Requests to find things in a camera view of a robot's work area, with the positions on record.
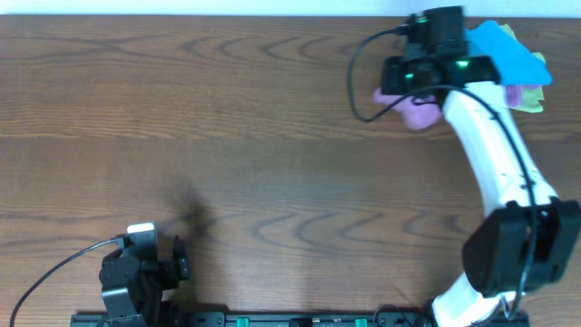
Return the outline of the purple microfiber cloth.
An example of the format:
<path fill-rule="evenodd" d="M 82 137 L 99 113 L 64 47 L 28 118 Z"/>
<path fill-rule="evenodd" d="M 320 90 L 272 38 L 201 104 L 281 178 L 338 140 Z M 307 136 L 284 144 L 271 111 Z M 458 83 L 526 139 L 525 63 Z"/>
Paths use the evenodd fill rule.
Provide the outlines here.
<path fill-rule="evenodd" d="M 392 111 L 400 114 L 408 129 L 413 131 L 428 129 L 442 118 L 434 95 L 426 98 L 411 96 L 393 106 Z"/>

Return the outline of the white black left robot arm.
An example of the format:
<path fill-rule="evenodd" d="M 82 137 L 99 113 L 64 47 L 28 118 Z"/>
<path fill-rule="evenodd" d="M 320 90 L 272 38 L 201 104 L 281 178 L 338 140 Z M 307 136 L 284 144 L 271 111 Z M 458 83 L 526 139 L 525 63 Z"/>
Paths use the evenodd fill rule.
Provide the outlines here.
<path fill-rule="evenodd" d="M 119 249 L 105 256 L 99 272 L 109 326 L 160 326 L 162 293 L 191 277 L 183 241 L 172 240 L 172 258 L 158 259 L 157 232 L 127 233 Z"/>

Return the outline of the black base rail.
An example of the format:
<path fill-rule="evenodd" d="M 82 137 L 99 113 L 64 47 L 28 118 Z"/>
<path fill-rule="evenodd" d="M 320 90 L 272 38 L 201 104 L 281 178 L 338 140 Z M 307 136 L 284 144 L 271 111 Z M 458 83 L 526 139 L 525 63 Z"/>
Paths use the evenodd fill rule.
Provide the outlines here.
<path fill-rule="evenodd" d="M 75 314 L 71 317 L 71 327 L 146 326 L 144 322 L 128 322 L 123 319 L 109 319 L 104 314 Z M 160 316 L 160 321 L 149 326 L 165 327 L 404 327 L 437 326 L 423 312 L 386 311 L 374 314 L 291 314 L 291 313 L 224 313 L 187 312 L 168 313 Z M 487 323 L 476 326 L 529 327 L 528 316 L 520 313 L 512 321 L 495 317 Z"/>

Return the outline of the blue microfiber cloth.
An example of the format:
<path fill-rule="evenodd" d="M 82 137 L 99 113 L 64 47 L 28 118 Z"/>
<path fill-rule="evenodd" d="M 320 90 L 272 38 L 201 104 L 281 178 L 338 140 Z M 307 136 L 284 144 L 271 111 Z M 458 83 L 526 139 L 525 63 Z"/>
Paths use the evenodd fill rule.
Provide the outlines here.
<path fill-rule="evenodd" d="M 502 85 L 552 83 L 546 64 L 503 31 L 495 21 L 488 20 L 474 29 L 466 29 L 465 37 L 469 55 L 489 56 L 500 74 Z"/>

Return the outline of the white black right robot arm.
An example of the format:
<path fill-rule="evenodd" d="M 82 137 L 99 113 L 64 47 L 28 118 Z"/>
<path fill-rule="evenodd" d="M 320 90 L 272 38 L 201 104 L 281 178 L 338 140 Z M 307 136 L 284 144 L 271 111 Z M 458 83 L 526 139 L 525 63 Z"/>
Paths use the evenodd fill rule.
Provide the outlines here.
<path fill-rule="evenodd" d="M 538 171 L 505 101 L 492 58 L 394 56 L 380 92 L 426 110 L 455 130 L 476 176 L 483 223 L 462 248 L 463 273 L 431 303 L 434 326 L 481 326 L 518 316 L 522 298 L 559 282 L 580 234 L 580 205 L 562 201 Z"/>

